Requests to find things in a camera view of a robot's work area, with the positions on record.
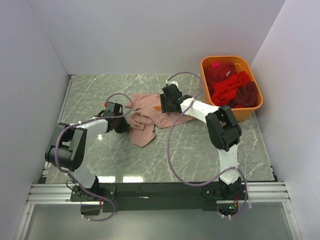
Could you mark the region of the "pink t shirt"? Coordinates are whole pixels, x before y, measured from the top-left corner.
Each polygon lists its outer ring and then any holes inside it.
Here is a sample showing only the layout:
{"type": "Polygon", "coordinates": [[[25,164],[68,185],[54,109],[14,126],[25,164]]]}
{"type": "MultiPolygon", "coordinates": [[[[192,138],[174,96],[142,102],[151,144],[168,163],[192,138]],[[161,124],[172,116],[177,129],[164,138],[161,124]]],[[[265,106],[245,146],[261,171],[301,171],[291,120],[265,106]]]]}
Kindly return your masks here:
{"type": "Polygon", "coordinates": [[[178,118],[178,113],[163,113],[155,109],[160,106],[159,93],[134,93],[131,102],[125,104],[126,108],[132,109],[132,114],[126,119],[130,125],[128,137],[132,144],[143,148],[156,137],[156,127],[170,128],[173,123],[182,125],[193,119],[189,115],[178,118]]]}

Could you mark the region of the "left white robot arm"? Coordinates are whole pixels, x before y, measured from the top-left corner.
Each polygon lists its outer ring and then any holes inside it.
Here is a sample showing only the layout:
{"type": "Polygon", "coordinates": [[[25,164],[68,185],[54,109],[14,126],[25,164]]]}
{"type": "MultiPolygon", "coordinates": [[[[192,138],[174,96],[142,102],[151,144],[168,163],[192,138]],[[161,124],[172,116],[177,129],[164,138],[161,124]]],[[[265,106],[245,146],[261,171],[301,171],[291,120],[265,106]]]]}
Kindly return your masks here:
{"type": "Polygon", "coordinates": [[[84,164],[87,139],[111,131],[126,133],[129,128],[123,106],[106,102],[104,110],[84,123],[58,123],[45,151],[45,160],[70,174],[75,183],[82,185],[82,195],[94,201],[100,195],[99,179],[84,164]]]}

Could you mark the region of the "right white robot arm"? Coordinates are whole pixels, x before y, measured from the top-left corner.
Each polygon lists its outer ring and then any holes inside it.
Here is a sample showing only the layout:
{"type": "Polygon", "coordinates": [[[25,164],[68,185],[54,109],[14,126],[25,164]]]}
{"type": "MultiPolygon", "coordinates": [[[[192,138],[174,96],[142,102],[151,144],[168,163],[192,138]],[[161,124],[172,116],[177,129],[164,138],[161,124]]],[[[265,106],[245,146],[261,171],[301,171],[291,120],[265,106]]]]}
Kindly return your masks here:
{"type": "Polygon", "coordinates": [[[183,95],[174,83],[167,84],[162,91],[161,111],[179,114],[171,125],[170,133],[182,117],[190,116],[206,124],[209,139],[219,156],[220,173],[214,179],[218,179],[221,197],[232,199],[242,179],[238,170],[238,145],[242,130],[233,111],[228,105],[209,105],[190,95],[183,95]]]}

